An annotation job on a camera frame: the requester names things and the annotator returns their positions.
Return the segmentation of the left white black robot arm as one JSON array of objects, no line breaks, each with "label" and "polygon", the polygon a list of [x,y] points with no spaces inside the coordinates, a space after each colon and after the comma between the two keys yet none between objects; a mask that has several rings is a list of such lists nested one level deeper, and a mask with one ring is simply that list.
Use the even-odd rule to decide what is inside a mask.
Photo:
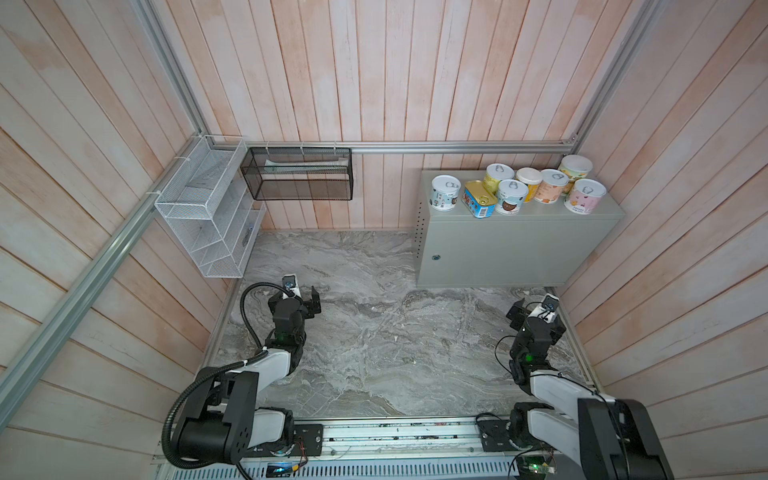
[{"label": "left white black robot arm", "polygon": [[222,463],[241,468],[251,452],[287,456],[301,442],[295,438],[293,413],[278,407],[259,407],[258,394],[292,374],[302,359],[307,335],[305,323],[322,312],[316,289],[301,296],[297,277],[286,275],[280,285],[256,282],[243,291],[239,308],[246,318],[245,300],[258,287],[277,292],[268,299],[273,330],[256,342],[250,358],[220,367],[205,367],[172,404],[161,432],[166,459],[181,469]]}]

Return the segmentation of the pink label can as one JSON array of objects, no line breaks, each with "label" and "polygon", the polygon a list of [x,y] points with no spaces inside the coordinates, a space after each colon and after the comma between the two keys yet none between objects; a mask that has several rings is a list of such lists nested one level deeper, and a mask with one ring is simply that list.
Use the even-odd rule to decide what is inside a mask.
[{"label": "pink label can", "polygon": [[606,187],[596,180],[578,179],[566,196],[564,205],[572,213],[588,215],[595,210],[607,193]]}]

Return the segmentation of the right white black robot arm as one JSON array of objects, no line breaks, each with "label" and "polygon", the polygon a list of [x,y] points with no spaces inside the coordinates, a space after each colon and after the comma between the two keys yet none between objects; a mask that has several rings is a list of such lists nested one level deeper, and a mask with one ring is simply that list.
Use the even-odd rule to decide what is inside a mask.
[{"label": "right white black robot arm", "polygon": [[566,332],[558,297],[516,301],[507,313],[515,330],[507,370],[531,396],[511,410],[508,435],[520,448],[512,472],[544,477],[550,465],[533,463],[537,450],[559,452],[588,479],[670,479],[672,468],[646,407],[588,387],[555,369],[549,350]]}]

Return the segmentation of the orange yellow label can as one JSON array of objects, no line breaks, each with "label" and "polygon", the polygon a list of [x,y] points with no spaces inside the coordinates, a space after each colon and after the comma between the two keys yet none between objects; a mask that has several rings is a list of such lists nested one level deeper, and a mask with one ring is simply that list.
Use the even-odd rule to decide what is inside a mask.
[{"label": "orange yellow label can", "polygon": [[558,170],[568,177],[568,184],[563,190],[567,195],[572,189],[574,183],[585,178],[593,169],[593,163],[590,159],[581,155],[567,155],[561,159]]}]

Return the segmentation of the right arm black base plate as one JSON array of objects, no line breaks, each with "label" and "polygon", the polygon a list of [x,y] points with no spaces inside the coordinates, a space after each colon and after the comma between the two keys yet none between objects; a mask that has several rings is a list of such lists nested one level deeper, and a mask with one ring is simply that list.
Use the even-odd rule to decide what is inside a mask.
[{"label": "right arm black base plate", "polygon": [[486,453],[523,451],[515,445],[509,434],[510,422],[495,417],[481,417],[476,421],[482,450]]}]

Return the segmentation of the blue label can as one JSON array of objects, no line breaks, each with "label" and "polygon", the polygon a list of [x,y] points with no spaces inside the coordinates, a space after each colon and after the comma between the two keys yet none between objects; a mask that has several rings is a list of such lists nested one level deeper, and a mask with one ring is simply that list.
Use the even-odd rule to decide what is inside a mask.
[{"label": "blue label can", "polygon": [[528,195],[528,186],[515,179],[502,180],[496,192],[497,204],[495,212],[501,215],[517,214]]}]

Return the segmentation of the small brown white-lid can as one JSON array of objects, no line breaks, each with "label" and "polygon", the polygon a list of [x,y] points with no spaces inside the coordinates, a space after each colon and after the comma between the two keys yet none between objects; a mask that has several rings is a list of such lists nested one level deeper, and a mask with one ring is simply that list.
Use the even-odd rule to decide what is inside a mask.
[{"label": "small brown white-lid can", "polygon": [[516,171],[516,179],[526,185],[528,191],[524,202],[528,203],[534,198],[539,185],[543,181],[543,175],[542,172],[537,169],[523,167]]}]

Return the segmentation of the brown label can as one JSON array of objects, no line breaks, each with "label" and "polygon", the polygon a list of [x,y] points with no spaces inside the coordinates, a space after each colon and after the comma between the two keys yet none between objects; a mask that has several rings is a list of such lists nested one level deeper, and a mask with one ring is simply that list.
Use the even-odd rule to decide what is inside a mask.
[{"label": "brown label can", "polygon": [[542,182],[539,184],[534,200],[541,204],[553,204],[561,196],[570,179],[567,174],[556,169],[541,171]]}]

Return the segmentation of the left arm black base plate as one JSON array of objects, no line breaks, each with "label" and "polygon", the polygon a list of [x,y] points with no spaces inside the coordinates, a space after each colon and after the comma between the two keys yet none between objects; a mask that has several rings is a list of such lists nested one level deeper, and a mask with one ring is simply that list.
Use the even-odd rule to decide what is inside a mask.
[{"label": "left arm black base plate", "polygon": [[271,457],[319,456],[322,452],[324,426],[320,423],[299,424],[289,440],[264,444],[260,451]]}]

